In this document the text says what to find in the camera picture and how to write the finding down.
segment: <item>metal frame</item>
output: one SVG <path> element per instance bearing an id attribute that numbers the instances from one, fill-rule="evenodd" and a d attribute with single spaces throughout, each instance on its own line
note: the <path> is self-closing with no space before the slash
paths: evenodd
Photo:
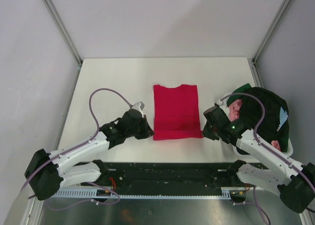
<path id="1" fill-rule="evenodd" d="M 48 12 L 50 13 L 53 21 L 56 24 L 56 27 L 58 28 L 61 36 L 63 37 L 65 43 L 67 44 L 70 52 L 72 53 L 74 59 L 76 60 L 76 62 L 78 63 L 79 66 L 81 66 L 82 64 L 82 60 L 80 58 L 80 55 L 76 49 L 76 47 L 73 44 L 73 41 L 68 33 L 68 31 L 66 30 L 52 0 L 43 0 L 44 4 L 46 5 L 46 8 L 48 10 Z"/>
<path id="2" fill-rule="evenodd" d="M 73 84 L 73 87 L 71 89 L 71 95 L 70 98 L 68 100 L 67 103 L 67 108 L 66 108 L 66 112 L 64 114 L 64 118 L 63 118 L 63 123 L 60 127 L 59 130 L 59 136 L 58 139 L 56 141 L 55 144 L 55 149 L 58 147 L 60 139 L 61 139 L 61 135 L 62 135 L 62 131 L 65 125 L 65 120 L 67 118 L 67 114 L 70 108 L 70 104 L 73 98 L 73 94 L 74 94 L 74 90 L 79 78 L 79 74 L 80 74 L 80 68 L 82 65 L 82 59 L 80 58 L 80 55 L 68 33 L 68 31 L 66 30 L 52 0 L 43 0 L 48 12 L 50 13 L 55 25 L 57 26 L 61 36 L 63 37 L 64 41 L 66 42 L 66 45 L 68 46 L 68 48 L 70 49 L 71 54 L 73 55 L 74 59 L 76 60 L 77 64 L 78 64 L 78 71 L 76 73 L 76 77 L 75 77 L 75 81 Z M 249 65 L 251 68 L 251 72 L 252 72 L 252 76 L 255 82 L 256 86 L 259 87 L 264 87 L 258 68 L 257 68 L 257 61 L 259 60 L 259 58 L 261 57 L 262 52 L 264 51 L 264 49 L 266 48 L 268 42 L 270 41 L 272 35 L 274 34 L 274 32 L 276 31 L 276 29 L 278 28 L 282 18 L 284 17 L 284 15 L 286 14 L 286 12 L 288 11 L 290 5 L 292 4 L 293 0 L 283 0 L 274 20 L 272 21 L 266 35 L 264 36 L 258 50 L 256 51 L 253 59 L 249 60 Z M 38 201 L 36 198 L 34 198 L 32 201 L 30 201 L 27 209 L 26 209 L 26 216 L 24 216 L 24 219 L 22 221 L 21 224 L 23 225 L 37 225 L 38 221 L 40 219 L 40 215 L 41 215 L 41 211 L 42 211 L 42 207 L 43 207 L 43 201 Z M 302 221 L 303 225 L 309 225 L 312 224 L 312 219 L 310 217 L 310 213 L 309 211 L 305 211 L 302 214 L 300 214 L 300 218 Z"/>
<path id="3" fill-rule="evenodd" d="M 290 8 L 292 2 L 294 0 L 283 0 L 274 20 L 272 21 L 270 27 L 268 28 L 268 31 L 266 33 L 266 35 L 264 36 L 259 48 L 257 49 L 254 57 L 253 57 L 253 63 L 256 65 L 258 59 L 260 58 L 262 52 L 264 51 L 264 49 L 266 48 L 268 42 L 270 41 L 272 35 L 274 34 L 274 32 L 276 31 L 276 29 L 278 28 L 281 20 L 283 19 L 283 17 L 285 16 L 286 12 L 288 11 L 288 9 Z"/>

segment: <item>green cloth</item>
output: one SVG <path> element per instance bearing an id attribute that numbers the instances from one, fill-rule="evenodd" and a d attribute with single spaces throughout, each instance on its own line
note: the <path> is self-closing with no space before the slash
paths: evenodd
<path id="1" fill-rule="evenodd" d="M 245 90 L 248 90 L 248 89 L 250 89 L 250 88 L 251 88 L 250 83 L 247 83 L 247 84 L 245 84 L 245 85 L 243 85 L 243 86 L 237 88 L 235 91 L 233 91 L 233 93 L 244 92 Z M 236 95 L 236 96 L 231 96 L 230 98 L 228 98 L 228 100 L 227 100 L 227 102 L 226 102 L 227 107 L 229 107 L 235 100 L 240 99 L 240 98 L 242 98 L 242 96 L 238 96 L 238 95 Z"/>
<path id="2" fill-rule="evenodd" d="M 251 88 L 252 88 L 251 85 L 249 83 L 247 83 L 247 84 L 244 84 L 241 87 L 237 88 L 235 91 L 233 91 L 233 93 L 244 93 L 244 92 L 246 92 L 246 90 L 249 90 Z M 227 107 L 229 107 L 235 100 L 240 99 L 242 97 L 243 96 L 241 96 L 241 95 L 231 96 L 230 98 L 228 98 L 228 100 L 226 102 Z M 288 151 L 289 133 L 279 137 L 277 140 L 280 144 L 281 151 L 284 153 L 287 152 Z"/>

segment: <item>cable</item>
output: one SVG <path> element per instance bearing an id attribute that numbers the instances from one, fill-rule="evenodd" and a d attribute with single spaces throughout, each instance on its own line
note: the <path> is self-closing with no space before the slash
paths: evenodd
<path id="1" fill-rule="evenodd" d="M 257 135 L 257 130 L 259 125 L 262 123 L 263 119 L 265 118 L 265 107 L 263 105 L 263 103 L 255 96 L 247 94 L 247 93 L 232 93 L 228 96 L 225 96 L 224 98 L 220 99 L 220 101 L 223 101 L 224 99 L 230 97 L 230 96 L 235 96 L 235 95 L 243 95 L 243 96 L 249 96 L 253 99 L 255 99 L 261 106 L 262 108 L 262 116 L 260 118 L 260 120 L 258 121 L 258 123 L 256 124 L 255 128 L 254 128 L 254 138 L 255 140 L 262 146 L 264 147 L 266 150 L 268 150 L 270 153 L 272 153 L 273 155 L 277 156 L 278 158 L 280 158 L 283 162 L 285 162 L 287 165 L 289 165 L 291 168 L 293 168 L 298 174 L 300 174 L 304 180 L 310 185 L 310 187 L 312 188 L 313 192 L 315 193 L 315 187 L 314 185 L 311 183 L 311 181 L 307 178 L 307 176 L 305 176 L 305 174 L 303 172 L 301 172 L 296 166 L 291 165 L 291 162 L 289 160 L 287 160 L 286 158 L 284 158 L 283 156 L 281 156 L 280 154 L 278 154 L 276 151 L 273 151 L 272 149 L 270 149 L 267 145 L 265 145 L 263 142 L 260 142 L 258 135 Z"/>
<path id="2" fill-rule="evenodd" d="M 313 209 L 306 208 L 306 210 L 308 210 L 308 211 L 310 211 L 311 213 L 314 213 L 314 214 L 315 214 L 315 210 L 313 210 Z"/>
<path id="3" fill-rule="evenodd" d="M 74 203 L 74 204 L 72 204 L 72 205 L 69 205 L 69 206 L 67 206 L 67 207 L 64 207 L 64 208 L 52 208 L 52 207 L 47 203 L 47 208 L 49 208 L 50 210 L 53 210 L 53 211 L 62 211 L 62 210 L 66 210 L 66 209 L 72 208 L 72 207 L 74 207 L 74 206 L 76 206 L 76 205 L 78 205 L 78 204 L 82 204 L 82 203 L 89 202 L 89 201 L 90 201 L 90 202 L 95 202 L 97 205 L 98 205 L 98 204 L 113 205 L 113 204 L 117 204 L 117 203 L 120 201 L 120 196 L 119 196 L 116 192 L 114 192 L 113 190 L 110 190 L 110 189 L 108 189 L 108 188 L 102 187 L 102 186 L 100 186 L 100 185 L 98 185 L 98 184 L 95 184 L 95 183 L 93 183 L 93 182 L 88 182 L 88 183 L 91 184 L 91 185 L 93 185 L 93 186 L 95 186 L 95 187 L 99 187 L 99 188 L 101 188 L 101 189 L 103 189 L 103 190 L 105 190 L 105 191 L 111 192 L 112 194 L 114 194 L 115 196 L 117 196 L 117 200 L 115 200 L 114 202 L 106 203 L 106 202 L 100 202 L 100 201 L 94 200 L 94 199 L 84 199 L 84 200 L 80 200 L 80 201 L 78 201 L 78 202 L 76 202 L 76 203 Z"/>
<path id="4" fill-rule="evenodd" d="M 244 194 L 246 193 L 246 191 L 240 191 L 240 192 L 231 192 L 232 195 L 236 195 L 236 194 Z"/>
<path id="5" fill-rule="evenodd" d="M 259 207 L 259 206 L 257 206 L 255 203 L 252 203 L 252 202 L 235 203 L 233 200 L 230 200 L 230 201 L 233 203 L 233 205 L 245 205 L 245 204 L 250 204 L 250 205 L 256 206 L 257 208 Z M 267 225 L 271 225 L 271 221 L 270 221 L 270 218 L 268 217 L 267 213 L 266 213 L 261 207 L 259 207 L 259 208 L 261 209 L 261 212 L 266 216 L 266 218 L 267 218 L 267 220 L 268 220 L 268 223 L 266 223 L 266 224 L 267 224 Z"/>
<path id="6" fill-rule="evenodd" d="M 245 192 L 248 192 L 250 190 L 251 186 L 248 183 L 246 183 L 245 185 L 246 185 L 246 191 Z"/>
<path id="7" fill-rule="evenodd" d="M 95 132 L 95 134 L 94 134 L 89 140 L 87 140 L 87 141 L 85 141 L 85 142 L 83 142 L 83 143 L 81 143 L 81 144 L 79 144 L 79 145 L 77 145 L 77 146 L 74 146 L 74 147 L 72 147 L 72 148 L 70 148 L 70 149 L 68 149 L 68 150 L 66 150 L 66 151 L 63 151 L 63 152 L 60 153 L 59 155 L 56 155 L 56 156 L 52 157 L 50 160 L 46 161 L 46 162 L 43 163 L 41 166 L 39 166 L 39 167 L 28 177 L 28 179 L 26 180 L 26 182 L 23 184 L 23 186 L 22 186 L 22 188 L 21 188 L 21 191 L 27 186 L 27 184 L 33 179 L 33 177 L 34 177 L 40 170 L 42 170 L 46 165 L 48 165 L 49 163 L 51 163 L 51 162 L 54 161 L 55 159 L 59 158 L 60 155 L 65 155 L 65 154 L 67 154 L 67 153 L 69 153 L 69 152 L 71 152 L 71 151 L 74 151 L 74 150 L 76 150 L 76 149 L 78 149 L 78 148 L 80 148 L 80 147 L 82 147 L 82 146 L 88 144 L 88 142 L 89 142 L 90 140 L 92 140 L 92 139 L 94 139 L 94 138 L 96 137 L 96 135 L 97 135 L 98 132 L 99 132 L 99 123 L 98 123 L 98 120 L 96 119 L 96 116 L 95 116 L 93 110 L 92 110 L 92 98 L 93 98 L 93 96 L 94 96 L 97 92 L 99 92 L 99 91 L 111 91 L 111 92 L 114 92 L 114 93 L 116 93 L 117 95 L 119 95 L 119 96 L 129 105 L 129 107 L 132 107 L 132 104 L 131 104 L 125 97 L 123 97 L 120 93 L 118 93 L 118 92 L 115 91 L 115 90 L 112 90 L 112 89 L 109 89 L 109 88 L 100 88 L 100 89 L 95 90 L 95 91 L 90 95 L 90 98 L 89 98 L 90 113 L 91 113 L 91 115 L 92 115 L 92 117 L 93 117 L 93 119 L 94 119 L 94 121 L 95 121 L 95 123 L 96 123 L 96 132 Z"/>
<path id="8" fill-rule="evenodd" d="M 112 204 L 117 204 L 119 201 L 120 201 L 120 196 L 117 194 L 117 192 L 113 191 L 113 190 L 110 190 L 110 189 L 107 189 L 106 187 L 102 187 L 98 184 L 95 184 L 94 182 L 88 182 L 89 184 L 95 186 L 95 187 L 98 187 L 98 188 L 101 188 L 105 191 L 109 191 L 111 192 L 112 194 L 114 194 L 115 196 L 117 196 L 117 200 L 114 201 L 114 202 L 110 202 L 110 203 L 105 203 L 105 202 L 99 202 L 100 204 L 105 204 L 105 205 L 112 205 Z"/>
<path id="9" fill-rule="evenodd" d="M 110 177 L 109 180 L 112 182 L 113 191 L 116 189 L 116 183 L 114 181 L 114 178 Z"/>
<path id="10" fill-rule="evenodd" d="M 260 214 L 262 220 L 264 221 L 264 223 L 265 223 L 265 224 L 268 224 L 268 222 L 265 220 L 265 217 L 264 217 L 263 214 L 262 214 L 262 208 L 259 206 L 259 203 L 258 203 L 258 200 L 257 200 L 256 187 L 254 187 L 253 192 L 254 192 L 254 200 L 255 200 L 255 203 L 256 203 L 256 205 L 257 205 L 258 212 L 259 212 L 259 214 Z"/>

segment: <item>metal floor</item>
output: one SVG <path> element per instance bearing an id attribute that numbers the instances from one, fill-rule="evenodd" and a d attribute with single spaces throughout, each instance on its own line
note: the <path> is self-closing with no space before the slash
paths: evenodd
<path id="1" fill-rule="evenodd" d="M 259 204 L 272 225 L 301 225 L 298 214 L 275 195 L 257 191 Z M 81 199 L 53 198 L 45 203 L 62 208 Z M 247 201 L 253 202 L 252 191 Z M 111 206 L 86 202 L 64 211 L 45 207 L 41 225 L 263 225 L 255 206 L 233 206 L 228 200 L 122 199 Z"/>

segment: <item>white wall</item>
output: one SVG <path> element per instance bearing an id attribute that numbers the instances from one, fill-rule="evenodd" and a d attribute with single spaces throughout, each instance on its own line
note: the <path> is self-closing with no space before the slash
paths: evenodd
<path id="1" fill-rule="evenodd" d="M 54 147 L 77 67 L 42 0 L 0 0 L 0 21 L 3 224 L 33 153 Z"/>
<path id="2" fill-rule="evenodd" d="M 293 156 L 315 163 L 315 3 L 295 0 L 258 62 L 266 88 L 289 106 Z"/>
<path id="3" fill-rule="evenodd" d="M 82 58 L 252 58 L 283 0 L 53 0 Z"/>

